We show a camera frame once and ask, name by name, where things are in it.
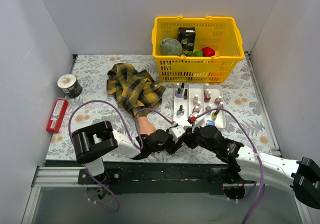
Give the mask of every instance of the red box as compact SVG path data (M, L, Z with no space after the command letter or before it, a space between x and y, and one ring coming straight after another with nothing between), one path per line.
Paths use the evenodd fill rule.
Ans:
M46 130L49 133L58 133L61 127L62 120L64 119L68 101L64 98L58 98L55 102L54 109L51 112L50 120L46 125Z

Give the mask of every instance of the black box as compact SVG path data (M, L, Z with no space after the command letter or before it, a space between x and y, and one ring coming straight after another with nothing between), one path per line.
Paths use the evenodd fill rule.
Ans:
M196 29L194 27L178 28L178 40L182 45L182 55L187 56L188 53L191 54L194 51L195 39L196 39Z

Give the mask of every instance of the plaid shirt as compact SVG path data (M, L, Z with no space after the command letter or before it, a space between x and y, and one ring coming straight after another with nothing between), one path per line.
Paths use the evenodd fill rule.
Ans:
M118 106L133 117L142 108L156 109L162 103L161 97L166 89L146 70L138 72L132 64L118 63L107 74L107 93L114 95ZM145 117L148 112L141 111L137 117Z

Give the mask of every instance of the green fruit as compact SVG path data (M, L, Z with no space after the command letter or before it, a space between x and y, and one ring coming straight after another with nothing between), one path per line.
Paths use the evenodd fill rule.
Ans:
M163 56L181 56L182 45L174 38L165 38L160 41L161 55Z
M203 57L203 53L202 53L202 50L197 50L193 53L190 54L190 57Z

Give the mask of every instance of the table surface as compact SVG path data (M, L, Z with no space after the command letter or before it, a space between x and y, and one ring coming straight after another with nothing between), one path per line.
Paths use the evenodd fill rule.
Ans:
M104 100L117 106L112 95L107 94L107 72L117 63L133 64L137 71L146 69L154 80L158 80L158 69L152 55L79 55L72 73L78 78L83 87L80 96L68 99L69 105L65 113L59 133L52 136L47 160L75 161L75 151L68 134L68 121L74 109L91 100ZM162 96L162 104L157 109L170 120L173 119L174 83L163 82L166 88ZM224 108L230 110L248 132L256 145L258 152L271 154L269 139L266 132L267 123L260 109L254 83L249 72L249 66L244 59L235 66L222 86ZM120 112L128 126L132 137L137 136L134 120L123 108ZM161 116L152 112L148 119L157 129L166 130L170 124ZM228 115L226 128L221 129L222 134L229 139L242 142L250 147L250 143L242 133L236 122ZM125 129L120 117L112 107L103 103L90 103L81 108L73 117L71 131L83 128L101 121L112 120L113 129L125 134ZM132 160L115 152L109 152L103 156L105 162L158 162L158 163L196 163L196 164L220 164L222 163L214 153L197 147L189 149L183 145L175 154L169 155L166 151L154 153L143 160Z

